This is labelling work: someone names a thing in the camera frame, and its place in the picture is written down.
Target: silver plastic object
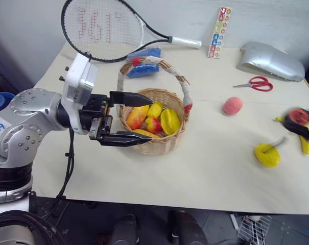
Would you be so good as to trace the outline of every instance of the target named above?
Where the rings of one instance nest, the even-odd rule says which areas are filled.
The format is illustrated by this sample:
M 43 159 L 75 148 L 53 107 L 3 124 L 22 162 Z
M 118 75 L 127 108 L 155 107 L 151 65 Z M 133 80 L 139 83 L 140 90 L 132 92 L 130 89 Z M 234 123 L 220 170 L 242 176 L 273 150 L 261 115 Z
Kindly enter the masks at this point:
M 26 197 L 27 193 L 29 193 L 32 190 L 32 185 L 33 185 L 33 176 L 31 176 L 30 181 L 26 185 L 20 188 L 17 188 L 15 190 L 0 191 L 0 203 L 8 203 L 12 201 L 17 201 L 19 199 Z
M 288 54 L 261 42 L 248 42 L 242 48 L 244 56 L 237 69 L 253 74 L 300 82 L 304 79 L 303 64 Z
M 35 245 L 32 232 L 25 226 L 11 225 L 0 227 L 0 245 L 26 244 Z
M 48 132 L 66 129 L 56 117 L 60 99 L 58 93 L 33 88 L 16 95 L 0 111 L 0 168 L 30 164 Z

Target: racket strings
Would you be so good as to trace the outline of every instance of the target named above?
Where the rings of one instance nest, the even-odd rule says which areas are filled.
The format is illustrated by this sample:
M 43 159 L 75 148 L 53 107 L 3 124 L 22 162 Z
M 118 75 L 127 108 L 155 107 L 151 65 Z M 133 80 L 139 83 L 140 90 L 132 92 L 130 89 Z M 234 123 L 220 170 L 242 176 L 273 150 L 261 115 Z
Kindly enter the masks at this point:
M 118 0 L 74 0 L 63 11 L 66 37 L 82 53 L 114 60 L 141 46 L 143 23 Z

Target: pink ball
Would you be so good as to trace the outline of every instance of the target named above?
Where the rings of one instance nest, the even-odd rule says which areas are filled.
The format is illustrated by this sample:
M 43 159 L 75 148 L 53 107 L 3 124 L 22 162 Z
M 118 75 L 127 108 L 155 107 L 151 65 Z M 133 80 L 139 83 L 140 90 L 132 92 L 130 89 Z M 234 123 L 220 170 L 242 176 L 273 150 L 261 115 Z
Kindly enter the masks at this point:
M 243 102 L 240 98 L 238 97 L 230 97 L 222 107 L 222 110 L 227 114 L 227 115 L 235 115 L 238 113 L 243 106 Z

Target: metal wire rack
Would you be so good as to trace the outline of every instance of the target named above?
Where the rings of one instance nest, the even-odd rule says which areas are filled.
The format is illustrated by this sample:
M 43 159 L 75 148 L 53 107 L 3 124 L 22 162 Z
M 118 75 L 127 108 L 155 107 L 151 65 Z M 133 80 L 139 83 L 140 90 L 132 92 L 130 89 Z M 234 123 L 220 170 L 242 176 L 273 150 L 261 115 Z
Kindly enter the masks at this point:
M 271 219 L 270 216 L 245 216 L 237 236 L 253 245 L 265 245 Z

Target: blue package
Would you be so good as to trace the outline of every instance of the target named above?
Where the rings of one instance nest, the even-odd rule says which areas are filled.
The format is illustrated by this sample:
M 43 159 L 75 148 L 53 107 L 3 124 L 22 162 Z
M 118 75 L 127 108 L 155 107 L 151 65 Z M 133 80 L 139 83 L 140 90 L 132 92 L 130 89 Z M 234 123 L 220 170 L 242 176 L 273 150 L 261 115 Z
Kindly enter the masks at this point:
M 135 57 L 139 56 L 155 56 L 160 57 L 161 49 L 158 47 L 145 48 L 140 51 L 136 51 L 127 56 L 126 60 L 131 60 Z M 146 76 L 159 71 L 158 65 L 138 65 L 134 69 L 132 69 L 127 76 L 129 78 L 138 78 L 142 76 Z

